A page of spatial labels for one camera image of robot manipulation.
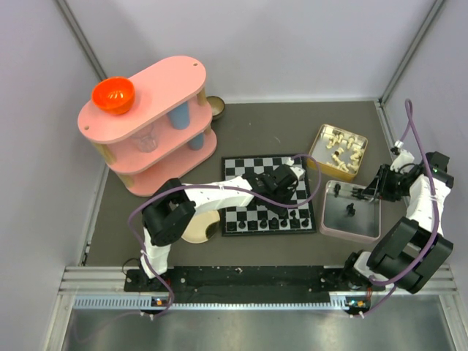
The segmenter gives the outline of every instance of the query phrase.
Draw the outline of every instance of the shelf leg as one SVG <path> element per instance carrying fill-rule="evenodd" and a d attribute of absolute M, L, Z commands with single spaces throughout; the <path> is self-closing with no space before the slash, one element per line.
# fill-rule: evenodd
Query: shelf leg
<path fill-rule="evenodd" d="M 203 88 L 200 93 L 197 94 L 197 101 L 200 106 L 204 106 L 208 102 L 206 99 L 205 88 Z"/>
<path fill-rule="evenodd" d="M 130 175 L 118 174 L 118 173 L 116 174 L 127 188 L 131 188 L 135 184 L 135 181 Z"/>
<path fill-rule="evenodd" d="M 98 144 L 98 143 L 91 143 L 93 146 L 98 150 L 98 152 L 101 154 L 102 157 L 104 157 L 104 160 L 108 165 L 113 164 L 116 161 L 116 157 L 112 153 L 112 151 L 109 149 L 109 147 L 105 144 Z"/>

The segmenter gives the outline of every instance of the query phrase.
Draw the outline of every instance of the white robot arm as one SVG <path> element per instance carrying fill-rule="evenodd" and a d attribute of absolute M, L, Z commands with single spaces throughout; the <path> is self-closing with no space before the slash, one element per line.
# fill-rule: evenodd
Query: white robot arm
<path fill-rule="evenodd" d="M 351 268 L 348 277 L 351 285 L 369 283 L 369 277 L 386 281 L 406 269 L 415 259 L 404 251 L 413 248 L 416 255 L 428 243 L 434 228 L 434 197 L 431 195 L 429 177 L 423 163 L 414 165 L 414 156 L 401 149 L 401 142 L 392 151 L 398 154 L 391 166 L 383 165 L 372 183 L 362 192 L 356 191 L 359 198 L 378 197 L 382 200 L 397 201 L 409 196 L 407 215 L 390 230 L 372 252 L 353 253 L 348 259 Z M 438 152 L 426 155 L 435 187 L 435 200 L 439 212 L 437 237 L 430 250 L 421 261 L 396 282 L 398 287 L 416 293 L 431 278 L 452 252 L 453 244 L 443 237 L 442 212 L 445 198 L 450 194 L 453 177 L 447 174 L 448 157 Z"/>
<path fill-rule="evenodd" d="M 244 207 L 248 206 L 251 201 L 257 201 L 254 195 L 246 192 L 228 190 L 225 189 L 226 187 L 253 191 L 283 203 L 285 200 L 291 198 L 295 191 L 295 185 L 303 178 L 305 173 L 302 168 L 293 165 L 294 161 L 289 159 L 272 173 L 241 175 L 229 181 L 203 184 L 216 186 L 217 189 L 186 189 L 181 192 L 183 194 L 178 194 L 178 197 L 182 199 L 185 205 L 193 204 L 187 206 L 191 213 L 188 220 L 193 216 L 208 211 L 228 207 Z M 163 274 L 167 270 L 167 257 L 170 252 L 170 245 L 182 236 L 189 223 L 189 221 L 187 221 L 187 216 L 184 216 L 183 213 L 181 213 L 182 225 L 176 225 L 177 221 L 167 221 L 167 224 L 162 223 L 167 219 L 167 216 L 169 216 L 169 209 L 174 210 L 180 206 L 180 203 L 178 203 L 180 200 L 173 202 L 173 197 L 168 198 L 168 200 L 167 203 L 163 201 L 162 203 L 151 204 L 148 210 L 147 208 L 143 210 L 143 231 L 146 247 L 146 253 L 143 254 L 148 256 L 149 263 L 158 274 Z M 286 211 L 283 208 L 275 207 L 271 207 L 271 210 L 275 212 Z M 170 236 L 171 238 L 170 240 L 163 240 L 164 238 L 156 238 L 157 236 Z M 148 278 L 153 279 L 155 275 L 149 269 L 143 256 L 140 261 Z"/>

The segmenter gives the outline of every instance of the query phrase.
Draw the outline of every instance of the black chess piece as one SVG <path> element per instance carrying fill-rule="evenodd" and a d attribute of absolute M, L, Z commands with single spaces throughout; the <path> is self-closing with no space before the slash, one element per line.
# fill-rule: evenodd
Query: black chess piece
<path fill-rule="evenodd" d="M 338 183 L 335 184 L 335 197 L 338 197 L 339 190 L 341 189 L 341 185 Z"/>
<path fill-rule="evenodd" d="M 237 226 L 235 222 L 228 222 L 226 224 L 226 231 L 235 232 L 236 230 L 237 230 Z"/>
<path fill-rule="evenodd" d="M 350 203 L 348 206 L 346 206 L 346 211 L 348 213 L 348 216 L 352 217 L 355 215 L 356 210 L 354 208 L 354 203 Z"/>
<path fill-rule="evenodd" d="M 292 218 L 290 220 L 290 227 L 291 227 L 291 229 L 300 229 L 301 228 L 301 223 L 299 222 L 299 219 Z"/>
<path fill-rule="evenodd" d="M 257 221 L 248 221 L 247 222 L 247 229 L 248 230 L 258 230 L 258 222 Z"/>
<path fill-rule="evenodd" d="M 272 219 L 270 219 L 270 229 L 273 230 L 273 229 L 279 229 L 279 220 L 274 217 Z"/>

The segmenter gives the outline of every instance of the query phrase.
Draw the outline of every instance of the cable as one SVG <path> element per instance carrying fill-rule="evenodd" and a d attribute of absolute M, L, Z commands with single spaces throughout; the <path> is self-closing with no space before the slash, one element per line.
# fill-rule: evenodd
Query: cable
<path fill-rule="evenodd" d="M 386 302 L 386 300 L 388 300 L 388 299 L 392 296 L 392 294 L 395 292 L 395 290 L 396 290 L 396 285 L 394 285 L 394 286 L 391 288 L 391 290 L 388 292 L 387 295 L 385 295 L 385 296 L 382 298 L 382 300 L 380 300 L 380 301 L 377 302 L 374 306 L 372 306 L 372 307 L 370 308 L 370 310 L 368 310 L 367 312 L 363 312 L 362 314 L 354 314 L 353 316 L 354 316 L 354 317 L 359 317 L 359 316 L 361 316 L 362 318 L 369 316 L 372 312 L 374 312 L 376 309 L 378 309 L 384 302 Z"/>
<path fill-rule="evenodd" d="M 402 170 L 403 168 L 406 168 L 406 167 L 408 167 L 408 166 L 416 166 L 416 164 L 415 164 L 415 163 L 406 163 L 405 165 L 402 165 L 402 166 L 398 169 L 398 173 L 400 173 L 401 170 Z"/>
<path fill-rule="evenodd" d="M 409 116 L 411 116 L 412 118 L 412 102 L 410 99 L 406 99 L 404 101 L 404 108 L 406 109 L 407 111 L 407 116 L 408 118 L 410 118 Z M 403 142 L 404 139 L 407 137 L 407 134 L 410 130 L 410 127 L 411 127 L 411 123 L 410 121 L 408 120 L 408 124 L 407 124 L 407 127 L 405 128 L 404 132 L 403 132 L 403 135 L 400 137 L 400 141 Z"/>
<path fill-rule="evenodd" d="M 271 200 L 271 199 L 268 199 L 267 197 L 264 197 L 256 192 L 253 192 L 251 190 L 248 190 L 248 189 L 242 189 L 242 188 L 238 188 L 236 186 L 223 186 L 223 189 L 226 189 L 226 190 L 234 190 L 234 191 L 237 191 L 237 192 L 245 192 L 247 194 L 250 194 L 250 195 L 253 195 L 261 200 L 264 200 L 265 202 L 267 203 L 271 203 L 273 205 L 276 205 L 278 207 L 283 207 L 283 208 L 298 208 L 302 205 L 305 205 L 307 204 L 308 202 L 310 202 L 314 196 L 318 193 L 319 191 L 319 188 L 320 188 L 320 183 L 322 181 L 322 172 L 320 171 L 320 165 L 319 163 L 312 157 L 310 156 L 309 154 L 297 154 L 293 157 L 291 157 L 292 159 L 297 159 L 298 157 L 306 157 L 307 159 L 310 159 L 311 161 L 313 161 L 313 163 L 315 163 L 315 167 L 317 167 L 317 171 L 318 171 L 318 180 L 317 180 L 317 185 L 314 189 L 314 191 L 311 193 L 311 195 L 305 199 L 302 203 L 298 203 L 298 204 L 295 204 L 295 205 L 288 205 L 288 204 L 284 204 L 284 203 L 278 203 L 274 200 Z M 135 227 L 133 226 L 133 219 L 137 216 L 137 214 L 139 214 L 144 208 L 146 208 L 147 206 L 149 206 L 150 204 L 152 204 L 153 202 L 161 199 L 162 197 L 166 197 L 168 196 L 169 194 L 172 194 L 174 192 L 180 192 L 181 190 L 187 190 L 187 189 L 220 189 L 219 186 L 217 185 L 208 185 L 208 184 L 194 184 L 194 185 L 182 185 L 182 186 L 177 186 L 175 188 L 172 188 L 172 189 L 169 189 L 169 190 L 166 190 L 165 192 L 161 192 L 157 195 L 154 195 L 151 199 L 145 201 L 144 203 L 142 203 L 141 205 L 139 205 L 135 210 L 133 210 L 133 212 L 130 214 L 128 220 L 127 220 L 127 225 L 129 226 L 130 228 L 130 231 L 132 232 L 133 236 L 137 239 L 138 243 L 140 244 L 140 248 L 141 250 L 143 251 L 143 259 L 145 260 L 145 263 L 146 265 L 148 266 L 149 270 L 152 272 L 152 274 L 161 282 L 161 284 L 164 285 L 164 287 L 167 289 L 167 291 L 169 292 L 169 296 L 170 296 L 170 300 L 169 302 L 167 303 L 166 305 L 166 308 L 159 314 L 156 315 L 156 317 L 161 317 L 162 315 L 166 314 L 167 311 L 169 310 L 169 308 L 172 306 L 173 304 L 173 301 L 175 299 L 175 296 L 174 296 L 174 292 L 173 290 L 170 288 L 170 286 L 164 281 L 163 278 L 161 278 L 161 276 L 154 270 L 153 266 L 150 264 L 150 262 L 148 261 L 148 255 L 145 254 L 146 253 L 146 248 L 145 248 L 145 242 L 143 241 L 143 239 L 141 238 L 141 236 L 138 234 L 137 230 L 135 229 Z"/>
<path fill-rule="evenodd" d="M 385 280 L 383 282 L 381 282 L 380 280 L 376 280 L 375 276 L 370 276 L 369 277 L 369 281 L 372 284 L 375 284 L 375 285 L 377 285 L 379 287 L 383 287 L 383 286 L 385 286 L 387 284 L 393 284 L 393 283 L 397 282 L 398 280 L 400 280 L 401 278 L 403 278 L 404 276 L 406 276 L 408 274 L 408 272 L 410 272 L 424 258 L 424 256 L 426 256 L 426 254 L 430 250 L 432 244 L 435 242 L 435 240 L 437 238 L 437 231 L 439 229 L 440 217 L 439 217 L 439 207 L 437 206 L 437 199 L 435 197 L 436 196 L 436 188 L 435 188 L 435 185 L 434 185 L 434 178 L 432 177 L 431 168 L 429 167 L 429 162 L 428 162 L 427 157 L 426 157 L 426 152 L 424 152 L 424 149 L 423 149 L 423 144 L 421 143 L 421 139 L 419 138 L 419 134 L 418 134 L 418 131 L 416 130 L 415 123 L 412 120 L 412 102 L 411 102 L 411 100 L 406 99 L 406 101 L 404 102 L 404 105 L 405 105 L 405 108 L 406 108 L 406 111 L 407 111 L 408 124 L 411 126 L 412 133 L 415 136 L 416 143 L 418 144 L 418 148 L 419 148 L 419 151 L 421 153 L 421 157 L 423 159 L 424 168 L 426 170 L 426 175 L 427 175 L 427 177 L 429 179 L 429 187 L 431 188 L 431 196 L 432 196 L 432 208 L 433 208 L 433 212 L 434 212 L 434 226 L 432 227 L 432 233 L 431 233 L 431 236 L 429 237 L 429 239 L 427 241 L 427 244 L 421 249 L 421 251 L 419 252 L 419 255 L 403 271 L 398 273 L 393 278 L 391 278 L 389 280 Z"/>
<path fill-rule="evenodd" d="M 125 265 L 128 263 L 128 262 L 131 262 L 131 261 L 137 261 L 138 264 L 140 264 L 140 259 L 139 258 L 129 258 L 127 261 L 125 261 L 123 264 L 122 264 L 122 273 L 125 275 L 125 278 L 128 278 L 127 277 L 127 273 L 124 272 L 124 268 L 125 268 Z"/>

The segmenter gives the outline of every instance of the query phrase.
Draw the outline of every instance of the pink wooden shelf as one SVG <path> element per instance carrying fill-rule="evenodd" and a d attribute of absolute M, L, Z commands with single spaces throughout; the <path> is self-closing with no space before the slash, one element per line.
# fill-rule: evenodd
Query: pink wooden shelf
<path fill-rule="evenodd" d="M 115 116 L 88 101 L 78 115 L 78 128 L 90 141 L 122 141 L 203 89 L 205 67 L 188 56 L 165 58 L 129 78 L 135 85 L 135 103 L 129 112 Z"/>
<path fill-rule="evenodd" d="M 183 145 L 149 169 L 133 175 L 134 185 L 129 189 L 138 196 L 151 196 L 168 179 L 178 178 L 211 156 L 216 148 L 214 132 L 205 133 L 205 142 L 200 150 L 193 151 Z"/>
<path fill-rule="evenodd" d="M 138 150 L 131 137 L 119 143 L 109 144 L 109 149 L 116 157 L 116 161 L 109 165 L 109 168 L 120 174 L 139 173 L 200 134 L 211 123 L 210 104 L 200 106 L 196 98 L 189 100 L 189 114 L 190 125 L 182 130 L 174 129 L 167 116 L 154 122 L 158 147 L 153 152 L 145 153 Z"/>

